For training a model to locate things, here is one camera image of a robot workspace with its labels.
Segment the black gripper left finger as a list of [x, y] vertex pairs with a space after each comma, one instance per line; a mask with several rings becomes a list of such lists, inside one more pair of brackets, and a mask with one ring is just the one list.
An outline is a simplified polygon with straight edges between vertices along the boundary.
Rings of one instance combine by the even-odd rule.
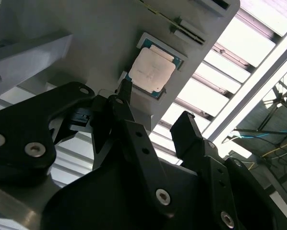
[[113, 164], [127, 169], [149, 207], [172, 218], [171, 186], [144, 126], [133, 118], [129, 98], [123, 91], [104, 98], [71, 82], [0, 110], [0, 214], [42, 230], [47, 204], [63, 189], [50, 177], [55, 146], [83, 128], [92, 136], [92, 171]]

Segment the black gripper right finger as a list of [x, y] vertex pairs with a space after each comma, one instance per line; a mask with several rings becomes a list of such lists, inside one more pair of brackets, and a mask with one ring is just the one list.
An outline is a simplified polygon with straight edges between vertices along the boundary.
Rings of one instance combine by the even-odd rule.
[[204, 139], [194, 115], [184, 111], [170, 129], [182, 166], [197, 173], [197, 230], [285, 230], [287, 219], [247, 167], [220, 158]]

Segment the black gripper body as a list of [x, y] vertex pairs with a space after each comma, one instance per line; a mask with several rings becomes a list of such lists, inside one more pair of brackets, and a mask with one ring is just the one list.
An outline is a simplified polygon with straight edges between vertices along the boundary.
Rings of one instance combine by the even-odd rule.
[[59, 190], [41, 220], [44, 230], [198, 230], [206, 226], [198, 203], [198, 177], [163, 165], [176, 207], [172, 218], [153, 211], [139, 182], [118, 164], [94, 170]]

